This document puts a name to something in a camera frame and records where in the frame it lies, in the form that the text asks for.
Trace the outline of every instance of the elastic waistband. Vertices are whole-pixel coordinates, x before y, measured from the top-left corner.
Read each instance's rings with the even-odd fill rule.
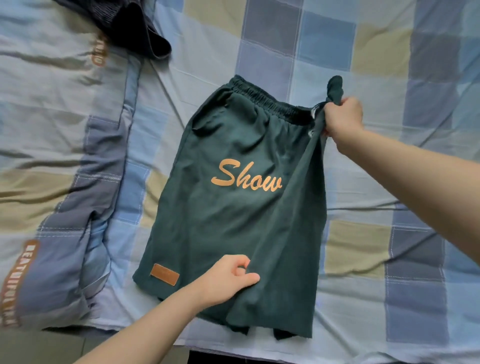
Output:
[[[251,102],[295,125],[308,125],[312,122],[311,109],[302,106],[293,106],[286,102],[277,101],[272,95],[260,87],[235,75],[227,84],[232,91],[244,95]]]

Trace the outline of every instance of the bed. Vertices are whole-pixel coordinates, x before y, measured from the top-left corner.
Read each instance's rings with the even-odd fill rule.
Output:
[[[13,63],[0,66],[0,279],[28,253],[24,242],[40,247],[14,293],[22,326],[118,330],[157,304],[132,274],[183,127],[236,73],[309,107],[341,75],[368,129],[480,161],[477,1],[147,1],[173,47],[168,62],[112,45],[104,52],[95,27],[51,1],[11,4],[0,12],[9,20],[0,23],[0,57],[35,64],[15,74]],[[46,86],[59,77],[66,81],[55,90]],[[93,147],[89,130],[100,133]],[[115,142],[95,148],[105,138]],[[264,328],[244,336],[198,319],[177,344],[299,364],[478,362],[480,268],[331,140],[324,163],[328,222],[313,339],[276,341]],[[48,188],[42,205],[36,194]],[[16,215],[5,218],[6,209]],[[44,224],[69,211],[89,218]]]

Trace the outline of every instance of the hand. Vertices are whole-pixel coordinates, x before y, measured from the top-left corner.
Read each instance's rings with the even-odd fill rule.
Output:
[[[342,105],[329,102],[324,107],[326,130],[333,138],[340,153],[351,138],[363,130],[363,108],[355,97],[342,99]]]
[[[250,259],[246,255],[224,255],[213,267],[192,282],[204,308],[232,298],[242,288],[260,280],[257,273],[245,273]]]

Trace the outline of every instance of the tile floor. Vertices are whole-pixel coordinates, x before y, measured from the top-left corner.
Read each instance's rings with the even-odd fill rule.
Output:
[[[72,364],[106,340],[105,336],[82,338],[55,332],[0,331],[0,363]],[[187,364],[189,350],[174,347],[162,364]]]

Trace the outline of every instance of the dark green fabric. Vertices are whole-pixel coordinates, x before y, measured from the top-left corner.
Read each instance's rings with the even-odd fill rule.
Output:
[[[342,78],[332,78],[327,101],[339,104],[341,87]],[[262,326],[279,329],[277,338],[312,337],[326,221],[324,104],[314,121],[311,109],[278,102],[239,76],[211,95],[183,133],[133,276],[138,286],[165,299],[224,254],[245,254],[260,281],[199,316],[236,331]],[[227,173],[219,168],[225,159],[233,163],[223,167]],[[250,162],[249,182],[271,176],[281,187],[237,186]],[[228,174],[233,184],[212,182],[232,180]],[[150,276],[155,263],[180,274],[174,287]]]

